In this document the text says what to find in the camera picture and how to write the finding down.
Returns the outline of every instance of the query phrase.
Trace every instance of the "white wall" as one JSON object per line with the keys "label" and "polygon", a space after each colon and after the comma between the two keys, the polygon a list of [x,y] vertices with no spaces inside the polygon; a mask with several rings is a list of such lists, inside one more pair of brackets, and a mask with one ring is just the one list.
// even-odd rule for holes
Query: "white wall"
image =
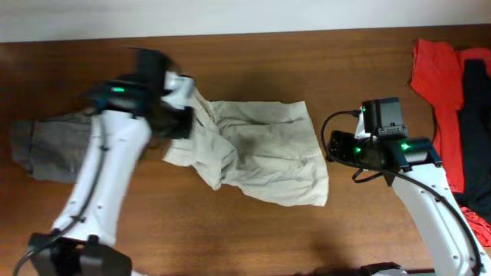
{"label": "white wall", "polygon": [[491,0],[0,0],[0,41],[491,23]]}

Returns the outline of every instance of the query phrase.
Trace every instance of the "black cloth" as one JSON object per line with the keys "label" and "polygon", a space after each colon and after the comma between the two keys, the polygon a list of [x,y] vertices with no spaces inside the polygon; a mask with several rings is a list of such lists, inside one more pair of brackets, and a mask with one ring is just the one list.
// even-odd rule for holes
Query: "black cloth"
{"label": "black cloth", "polygon": [[463,98],[458,115],[466,185],[464,194],[455,196],[491,223],[491,80],[484,61],[466,61]]}

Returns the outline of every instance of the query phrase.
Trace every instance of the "red cloth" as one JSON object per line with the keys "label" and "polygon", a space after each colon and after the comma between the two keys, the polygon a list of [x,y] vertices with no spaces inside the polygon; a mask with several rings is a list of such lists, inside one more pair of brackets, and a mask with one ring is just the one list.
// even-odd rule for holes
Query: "red cloth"
{"label": "red cloth", "polygon": [[[433,145],[443,160],[452,192],[464,192],[462,146],[457,111],[463,106],[462,76],[467,59],[483,59],[491,75],[491,51],[475,48],[454,51],[443,42],[419,40],[414,47],[411,87],[429,102],[437,117]],[[461,208],[483,246],[491,246],[491,226],[475,212]]]}

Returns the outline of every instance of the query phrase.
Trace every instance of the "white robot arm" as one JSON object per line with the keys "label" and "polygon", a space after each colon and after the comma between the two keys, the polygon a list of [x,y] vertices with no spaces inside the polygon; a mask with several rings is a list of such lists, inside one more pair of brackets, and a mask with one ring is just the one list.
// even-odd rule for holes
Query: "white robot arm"
{"label": "white robot arm", "polygon": [[[357,131],[333,131],[329,146],[322,137],[328,159],[381,172],[407,207],[428,248],[434,271],[427,274],[491,275],[491,260],[460,211],[431,142],[407,138],[399,100],[371,100],[363,102],[361,111],[345,113],[359,117]],[[394,263],[376,267],[362,269],[366,275],[410,274]]]}
{"label": "white robot arm", "polygon": [[87,153],[71,196],[49,235],[33,234],[26,256],[43,276],[137,276],[131,260],[112,249],[130,177],[151,135],[187,138],[195,89],[191,77],[169,71],[158,51],[139,50],[136,73],[98,85]]}

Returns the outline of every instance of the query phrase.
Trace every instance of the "wooden table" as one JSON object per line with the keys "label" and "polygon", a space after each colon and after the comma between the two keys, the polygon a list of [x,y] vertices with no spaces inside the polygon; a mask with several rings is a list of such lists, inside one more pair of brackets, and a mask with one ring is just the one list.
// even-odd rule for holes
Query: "wooden table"
{"label": "wooden table", "polygon": [[[132,59],[122,47],[169,54],[210,100],[304,100],[317,132],[335,111],[399,97],[410,135],[432,136],[430,106],[407,85],[417,38],[489,46],[491,26],[0,44],[0,274],[10,273],[32,232],[49,230],[72,188],[29,179],[9,161],[7,122],[79,107],[78,96],[94,82],[129,72]],[[355,125],[340,117],[331,130]],[[393,191],[380,180],[355,185],[353,171],[328,164],[324,208],[286,208],[229,186],[214,192],[193,168],[144,160],[122,208],[117,249],[154,275],[293,274],[381,261],[430,267]]]}

